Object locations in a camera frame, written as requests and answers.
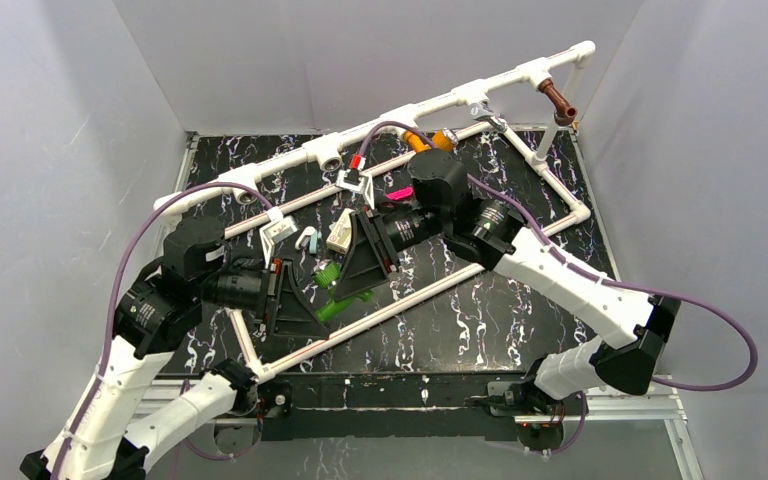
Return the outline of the green plastic faucet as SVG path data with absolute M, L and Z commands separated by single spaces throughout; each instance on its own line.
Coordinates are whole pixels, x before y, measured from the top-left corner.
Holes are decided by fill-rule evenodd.
M 337 280 L 341 274 L 340 266 L 336 263 L 327 263 L 322 266 L 313 276 L 316 285 L 326 291 L 329 299 L 326 304 L 316 311 L 316 316 L 322 324 L 328 322 L 336 315 L 348 308 L 355 300 L 368 302 L 373 298 L 372 290 L 365 290 L 351 295 L 343 300 L 337 300 L 335 289 Z

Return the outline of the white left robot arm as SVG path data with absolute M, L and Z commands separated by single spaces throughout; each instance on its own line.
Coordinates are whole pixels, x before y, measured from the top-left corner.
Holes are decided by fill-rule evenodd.
M 167 406 L 134 419 L 157 374 L 201 323 L 204 304 L 253 313 L 272 339 L 329 335 L 301 296 L 290 261 L 237 267 L 224 227 L 209 217 L 183 220 L 165 238 L 162 254 L 113 298 L 95 374 L 63 432 L 23 459 L 21 473 L 30 479 L 142 479 L 207 421 L 258 410 L 260 375 L 248 361 L 226 359 Z

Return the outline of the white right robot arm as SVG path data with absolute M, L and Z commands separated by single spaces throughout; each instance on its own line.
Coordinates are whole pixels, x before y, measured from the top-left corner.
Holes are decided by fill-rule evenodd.
M 335 301 L 387 282 L 399 252 L 442 236 L 459 258 L 535 289 L 594 331 L 592 340 L 530 367 L 521 392 L 531 411 L 550 413 L 562 399 L 594 387 L 648 391 L 680 301 L 610 286 L 510 204 L 474 195 L 465 166 L 448 152 L 420 152 L 408 172 L 411 202 L 351 214 L 349 250 L 329 283 Z

